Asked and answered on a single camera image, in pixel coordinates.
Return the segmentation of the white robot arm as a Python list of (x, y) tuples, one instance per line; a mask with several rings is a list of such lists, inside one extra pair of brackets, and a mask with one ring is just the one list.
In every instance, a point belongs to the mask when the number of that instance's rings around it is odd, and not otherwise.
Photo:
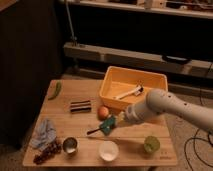
[(144, 100), (128, 105), (115, 120), (117, 127), (143, 124), (164, 113), (178, 116), (213, 135), (213, 108), (181, 100), (171, 92), (152, 89)]

